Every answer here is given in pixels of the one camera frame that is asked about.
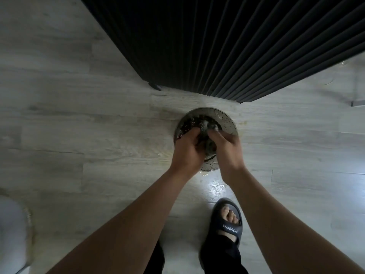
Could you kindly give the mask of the person's right hand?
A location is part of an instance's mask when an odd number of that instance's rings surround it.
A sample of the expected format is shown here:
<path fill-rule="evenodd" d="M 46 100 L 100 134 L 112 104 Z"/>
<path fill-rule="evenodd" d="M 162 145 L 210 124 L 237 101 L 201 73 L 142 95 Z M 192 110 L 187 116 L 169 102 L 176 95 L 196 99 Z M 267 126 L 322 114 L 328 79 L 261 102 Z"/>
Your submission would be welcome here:
<path fill-rule="evenodd" d="M 247 167 L 243 159 L 240 138 L 237 143 L 225 142 L 215 143 L 215 145 L 217 162 L 223 181 L 229 186 L 241 182 L 245 172 L 247 172 Z"/>

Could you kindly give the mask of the person's left hand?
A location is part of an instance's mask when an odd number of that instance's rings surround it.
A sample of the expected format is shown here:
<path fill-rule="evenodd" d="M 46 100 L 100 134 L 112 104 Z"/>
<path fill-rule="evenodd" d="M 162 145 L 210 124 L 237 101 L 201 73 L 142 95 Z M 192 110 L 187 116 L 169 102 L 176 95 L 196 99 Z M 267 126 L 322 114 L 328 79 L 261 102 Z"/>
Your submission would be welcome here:
<path fill-rule="evenodd" d="M 199 143 L 188 143 L 179 138 L 175 142 L 170 171 L 187 182 L 200 170 L 205 159 L 205 147 Z"/>

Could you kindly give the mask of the grey scouring pad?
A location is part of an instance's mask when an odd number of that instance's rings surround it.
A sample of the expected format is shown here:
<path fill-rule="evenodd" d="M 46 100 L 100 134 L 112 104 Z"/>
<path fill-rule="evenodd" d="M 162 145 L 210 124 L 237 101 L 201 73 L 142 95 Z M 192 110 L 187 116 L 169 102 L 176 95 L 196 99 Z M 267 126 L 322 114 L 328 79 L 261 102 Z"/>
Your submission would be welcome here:
<path fill-rule="evenodd" d="M 219 131 L 219 126 L 216 122 L 210 120 L 201 120 L 200 121 L 200 131 L 201 134 L 207 133 L 208 130 Z"/>

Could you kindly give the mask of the person's left forearm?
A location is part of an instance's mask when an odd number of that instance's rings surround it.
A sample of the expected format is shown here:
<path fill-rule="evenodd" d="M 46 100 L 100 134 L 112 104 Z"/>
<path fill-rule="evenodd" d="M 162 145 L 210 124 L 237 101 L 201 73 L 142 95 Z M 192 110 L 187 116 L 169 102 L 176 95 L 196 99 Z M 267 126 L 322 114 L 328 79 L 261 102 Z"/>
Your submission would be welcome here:
<path fill-rule="evenodd" d="M 178 195 L 199 168 L 171 166 L 47 274 L 143 274 Z"/>

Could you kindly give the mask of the person's right forearm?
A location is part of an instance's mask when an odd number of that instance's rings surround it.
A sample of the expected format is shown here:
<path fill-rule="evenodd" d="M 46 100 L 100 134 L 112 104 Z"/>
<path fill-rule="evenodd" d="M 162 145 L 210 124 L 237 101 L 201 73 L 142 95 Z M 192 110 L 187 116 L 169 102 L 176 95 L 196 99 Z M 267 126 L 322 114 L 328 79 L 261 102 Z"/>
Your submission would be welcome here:
<path fill-rule="evenodd" d="M 278 202 L 243 166 L 221 166 L 272 274 L 365 274 Z"/>

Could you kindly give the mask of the perforated metal colander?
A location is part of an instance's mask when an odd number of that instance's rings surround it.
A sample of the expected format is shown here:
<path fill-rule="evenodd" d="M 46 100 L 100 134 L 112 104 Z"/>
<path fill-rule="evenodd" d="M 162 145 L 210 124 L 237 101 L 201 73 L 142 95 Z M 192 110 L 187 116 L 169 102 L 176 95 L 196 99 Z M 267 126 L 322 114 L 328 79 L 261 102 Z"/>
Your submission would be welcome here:
<path fill-rule="evenodd" d="M 218 124 L 220 131 L 238 135 L 234 121 L 225 112 L 213 107 L 200 107 L 190 110 L 178 122 L 174 132 L 174 144 L 193 127 L 200 128 L 201 120 L 210 120 Z M 216 145 L 207 133 L 200 134 L 199 144 L 204 143 L 205 159 L 200 171 L 210 172 L 219 169 L 216 155 Z"/>

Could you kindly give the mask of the person's bare foot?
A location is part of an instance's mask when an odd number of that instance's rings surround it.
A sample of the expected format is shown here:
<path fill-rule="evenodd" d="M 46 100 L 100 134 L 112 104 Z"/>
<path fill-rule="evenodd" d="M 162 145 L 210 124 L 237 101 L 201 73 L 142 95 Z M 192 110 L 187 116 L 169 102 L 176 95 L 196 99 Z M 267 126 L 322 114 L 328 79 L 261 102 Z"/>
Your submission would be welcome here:
<path fill-rule="evenodd" d="M 221 210 L 220 214 L 223 221 L 223 230 L 219 230 L 217 233 L 219 235 L 225 236 L 230 239 L 234 244 L 238 244 L 239 235 L 239 218 L 236 216 L 235 211 L 229 204 L 225 204 Z"/>

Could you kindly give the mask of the dark blue slide sandal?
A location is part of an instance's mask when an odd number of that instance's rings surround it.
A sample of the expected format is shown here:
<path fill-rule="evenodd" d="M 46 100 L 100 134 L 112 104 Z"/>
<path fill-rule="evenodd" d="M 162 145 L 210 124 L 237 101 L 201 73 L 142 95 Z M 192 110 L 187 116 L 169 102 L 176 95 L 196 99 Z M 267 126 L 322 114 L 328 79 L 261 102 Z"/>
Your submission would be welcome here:
<path fill-rule="evenodd" d="M 237 224 L 229 222 L 221 216 L 221 209 L 223 207 L 228 207 L 229 210 L 233 211 L 233 213 L 238 217 Z M 243 231 L 242 215 L 238 205 L 236 205 L 229 198 L 220 198 L 214 205 L 206 240 L 214 235 L 217 235 L 217 231 L 223 231 L 227 234 L 235 236 L 235 245 L 237 248 L 240 246 Z"/>

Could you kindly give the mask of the black fluted cabinet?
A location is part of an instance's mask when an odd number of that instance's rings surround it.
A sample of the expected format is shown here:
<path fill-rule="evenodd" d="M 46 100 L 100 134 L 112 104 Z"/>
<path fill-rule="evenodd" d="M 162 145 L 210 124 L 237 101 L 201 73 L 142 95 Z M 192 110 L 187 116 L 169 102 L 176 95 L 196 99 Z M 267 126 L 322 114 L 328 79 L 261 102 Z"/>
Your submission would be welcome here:
<path fill-rule="evenodd" d="M 365 51 L 365 0 L 81 0 L 144 81 L 252 102 Z"/>

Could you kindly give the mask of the black trouser leg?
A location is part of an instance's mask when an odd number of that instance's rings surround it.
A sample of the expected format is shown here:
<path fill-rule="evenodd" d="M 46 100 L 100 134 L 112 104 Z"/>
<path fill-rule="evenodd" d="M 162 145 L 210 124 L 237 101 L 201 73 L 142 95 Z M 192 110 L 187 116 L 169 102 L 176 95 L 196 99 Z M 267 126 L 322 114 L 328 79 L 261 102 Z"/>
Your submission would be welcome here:
<path fill-rule="evenodd" d="M 225 235 L 208 235 L 199 257 L 205 274 L 249 274 L 237 245 Z"/>
<path fill-rule="evenodd" d="M 143 274 L 162 274 L 164 265 L 165 255 L 158 240 Z"/>

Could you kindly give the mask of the white rounded container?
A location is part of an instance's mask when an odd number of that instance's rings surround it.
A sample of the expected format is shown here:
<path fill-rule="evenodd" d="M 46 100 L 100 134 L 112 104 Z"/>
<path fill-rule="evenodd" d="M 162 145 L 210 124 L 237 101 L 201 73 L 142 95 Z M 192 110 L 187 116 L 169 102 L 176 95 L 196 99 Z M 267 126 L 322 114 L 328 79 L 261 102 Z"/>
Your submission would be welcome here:
<path fill-rule="evenodd" d="M 0 274 L 30 274 L 33 235 L 29 210 L 0 194 Z"/>

